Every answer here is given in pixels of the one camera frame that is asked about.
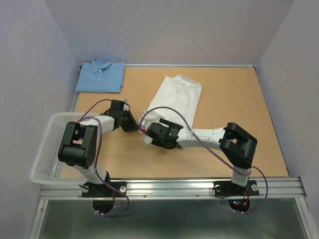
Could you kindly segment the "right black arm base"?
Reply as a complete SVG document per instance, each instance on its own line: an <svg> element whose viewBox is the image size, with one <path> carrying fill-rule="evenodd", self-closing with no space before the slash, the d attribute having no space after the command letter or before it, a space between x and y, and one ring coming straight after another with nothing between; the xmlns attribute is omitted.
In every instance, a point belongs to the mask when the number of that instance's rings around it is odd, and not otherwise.
<svg viewBox="0 0 319 239"><path fill-rule="evenodd" d="M233 184L231 181L217 181L212 188L216 198L228 198L231 209L246 213L250 208L250 197L259 196L259 188L255 180L249 180L245 187Z"/></svg>

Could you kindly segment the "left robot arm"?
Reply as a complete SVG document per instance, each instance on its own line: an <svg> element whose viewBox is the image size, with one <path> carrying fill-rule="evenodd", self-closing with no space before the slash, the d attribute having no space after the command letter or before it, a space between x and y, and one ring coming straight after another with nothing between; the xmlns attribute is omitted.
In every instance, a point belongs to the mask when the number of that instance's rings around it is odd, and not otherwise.
<svg viewBox="0 0 319 239"><path fill-rule="evenodd" d="M112 197L120 194L111 189L110 175L98 164L103 134L122 128L124 132L138 129L138 125L125 101L110 100L104 113L89 117L84 113L78 121L66 124L58 150L58 160L75 168L86 179L79 185L82 197Z"/></svg>

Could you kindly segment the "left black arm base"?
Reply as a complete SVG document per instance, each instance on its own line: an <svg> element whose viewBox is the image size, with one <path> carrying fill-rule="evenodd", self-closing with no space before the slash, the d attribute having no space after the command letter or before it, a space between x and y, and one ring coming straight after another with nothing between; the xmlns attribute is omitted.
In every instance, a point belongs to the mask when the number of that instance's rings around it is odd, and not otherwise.
<svg viewBox="0 0 319 239"><path fill-rule="evenodd" d="M82 189L82 198L92 199L92 207L96 215L112 217L123 213L128 207L126 198L127 183L125 181L111 182L116 189L110 189L105 184L85 183L79 187Z"/></svg>

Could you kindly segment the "white long sleeve shirt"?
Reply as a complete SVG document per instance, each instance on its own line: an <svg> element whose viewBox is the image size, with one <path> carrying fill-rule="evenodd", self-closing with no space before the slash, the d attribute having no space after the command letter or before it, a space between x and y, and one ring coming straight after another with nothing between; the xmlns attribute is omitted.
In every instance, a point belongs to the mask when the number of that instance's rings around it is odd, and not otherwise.
<svg viewBox="0 0 319 239"><path fill-rule="evenodd" d="M165 119L186 126L193 125L202 85L186 76L166 76L147 110L139 118L142 128L147 123Z"/></svg>

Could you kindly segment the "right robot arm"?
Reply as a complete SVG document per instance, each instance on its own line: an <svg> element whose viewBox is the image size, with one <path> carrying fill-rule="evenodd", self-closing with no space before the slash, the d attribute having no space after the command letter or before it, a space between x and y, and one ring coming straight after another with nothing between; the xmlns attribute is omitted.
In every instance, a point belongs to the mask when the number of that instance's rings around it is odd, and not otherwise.
<svg viewBox="0 0 319 239"><path fill-rule="evenodd" d="M160 119L146 122L144 133L151 144L165 149L203 147L210 152L221 150L229 160L225 164L233 170L229 188L234 194L247 189L257 139L240 127L229 122L224 128L188 129L179 124Z"/></svg>

